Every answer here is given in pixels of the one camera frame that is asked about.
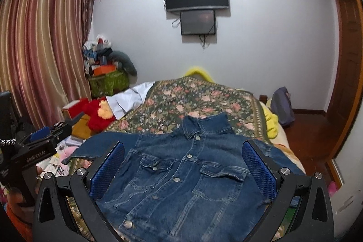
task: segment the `green storage bin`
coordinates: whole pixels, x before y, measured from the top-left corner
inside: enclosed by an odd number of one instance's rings
[[[128,75],[124,71],[114,71],[91,77],[88,80],[93,98],[113,96],[115,93],[126,90],[130,86]]]

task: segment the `chest pocket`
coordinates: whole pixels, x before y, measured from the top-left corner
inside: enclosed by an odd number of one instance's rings
[[[235,167],[203,165],[193,193],[209,201],[235,201],[242,189],[246,172]]]
[[[135,189],[152,189],[164,180],[172,165],[173,161],[170,160],[154,160],[143,157],[130,184]]]

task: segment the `bed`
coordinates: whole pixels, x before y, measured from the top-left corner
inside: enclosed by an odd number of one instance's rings
[[[286,134],[279,126],[278,136],[272,141],[267,137],[266,120],[261,103],[253,94],[223,85],[183,77],[169,81],[158,81],[147,94],[146,101],[124,118],[114,121],[106,131],[128,133],[169,133],[179,127],[184,116],[205,118],[225,112],[235,134],[259,139],[281,149],[302,171],[304,168],[290,150]],[[88,167],[90,162],[73,159],[70,174],[80,167]],[[72,213],[84,237],[93,240],[77,209],[73,198],[68,198]],[[286,231],[294,209],[289,210],[284,222],[275,235],[281,237]]]

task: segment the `striped curtain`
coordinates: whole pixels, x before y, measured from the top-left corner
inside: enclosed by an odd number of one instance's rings
[[[81,52],[82,0],[2,0],[0,90],[41,128],[63,120],[62,106],[90,98]]]

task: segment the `wooden floor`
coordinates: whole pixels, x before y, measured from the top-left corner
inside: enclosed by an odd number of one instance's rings
[[[325,161],[339,135],[323,115],[295,114],[295,118],[295,122],[285,128],[291,150],[302,162],[307,175],[321,172],[329,184],[331,177]]]

